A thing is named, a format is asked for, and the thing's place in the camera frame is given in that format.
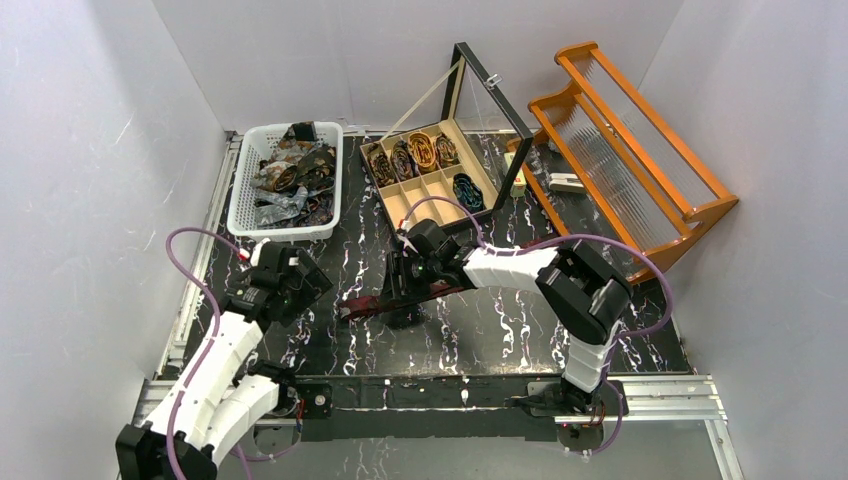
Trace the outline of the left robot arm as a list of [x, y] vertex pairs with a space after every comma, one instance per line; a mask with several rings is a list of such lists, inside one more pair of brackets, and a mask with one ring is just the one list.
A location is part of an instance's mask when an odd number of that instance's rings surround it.
[[213, 305], [213, 319], [184, 371], [115, 449], [123, 479], [214, 479], [264, 416], [300, 417], [311, 394], [280, 363], [247, 359], [274, 325], [289, 324], [332, 283], [303, 248], [267, 241], [243, 279]]

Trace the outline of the blue green tie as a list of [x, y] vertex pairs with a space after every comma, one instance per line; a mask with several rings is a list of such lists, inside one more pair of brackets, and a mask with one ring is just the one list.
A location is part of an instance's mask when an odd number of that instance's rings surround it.
[[478, 213], [486, 209], [482, 190], [468, 174], [455, 174], [452, 189], [458, 202], [470, 213]]

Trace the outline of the red patterned tie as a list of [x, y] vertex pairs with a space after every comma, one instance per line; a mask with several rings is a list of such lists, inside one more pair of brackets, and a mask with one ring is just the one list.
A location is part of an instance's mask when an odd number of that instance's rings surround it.
[[[464, 274], [463, 291], [510, 288], [540, 294], [542, 273], [550, 267], [556, 267], [564, 253], [562, 248], [556, 247], [521, 251], [497, 249], [486, 244], [479, 246], [473, 242], [458, 244], [461, 247], [459, 261]], [[342, 301], [339, 304], [341, 318], [348, 321], [390, 312], [380, 307], [380, 293]]]

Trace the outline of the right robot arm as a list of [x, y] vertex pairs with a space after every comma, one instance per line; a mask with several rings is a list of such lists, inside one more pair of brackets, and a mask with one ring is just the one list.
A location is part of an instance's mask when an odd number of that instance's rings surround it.
[[387, 257], [376, 304], [396, 309], [483, 288], [527, 291], [548, 303], [570, 338], [553, 403], [570, 413], [587, 413], [598, 404], [604, 364], [633, 295], [628, 280], [584, 240], [497, 251], [460, 242], [426, 220]]

